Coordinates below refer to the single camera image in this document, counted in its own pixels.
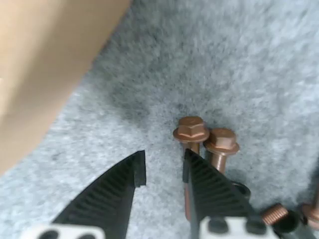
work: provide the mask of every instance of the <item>cardboard box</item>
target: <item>cardboard box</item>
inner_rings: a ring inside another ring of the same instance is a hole
[[[129,5],[0,1],[0,175],[41,141]]]

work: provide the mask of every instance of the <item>copper screw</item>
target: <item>copper screw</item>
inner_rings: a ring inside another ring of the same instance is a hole
[[[235,133],[227,128],[213,128],[204,146],[212,153],[211,164],[221,173],[225,173],[227,156],[239,150]]]
[[[198,116],[183,117],[178,122],[178,128],[173,136],[183,144],[183,149],[189,148],[199,154],[199,143],[209,137],[209,130],[205,128],[204,121]],[[188,185],[185,184],[185,216],[190,221]]]
[[[319,231],[319,185],[313,204],[303,204],[302,212],[307,218],[308,225],[314,230]]]
[[[262,214],[262,218],[265,224],[273,225],[287,215],[288,215],[288,210],[280,203],[277,203],[273,205],[271,208],[267,209]]]

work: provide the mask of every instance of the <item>carpet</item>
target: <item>carpet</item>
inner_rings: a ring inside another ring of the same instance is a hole
[[[319,4],[135,0],[43,142],[0,179],[0,235],[47,223],[90,182],[146,150],[128,239],[184,239],[178,119],[237,134],[226,176],[261,210],[309,202],[318,178]]]

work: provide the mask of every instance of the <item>bolt head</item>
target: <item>bolt head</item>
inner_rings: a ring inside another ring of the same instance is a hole
[[[209,131],[204,121],[198,116],[183,117],[178,122],[178,128],[173,135],[182,142],[203,142],[209,137]]]
[[[319,231],[319,210],[316,210],[309,204],[302,206],[302,212],[307,218],[308,225],[316,231]]]
[[[239,150],[235,133],[227,128],[213,128],[204,145],[208,151],[222,155],[235,154]]]

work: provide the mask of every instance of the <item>bolt thread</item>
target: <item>bolt thread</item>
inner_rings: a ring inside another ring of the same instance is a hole
[[[288,210],[280,203],[275,204],[271,208],[267,209],[263,214],[262,218],[265,224],[273,225],[280,221],[282,218],[288,215]]]

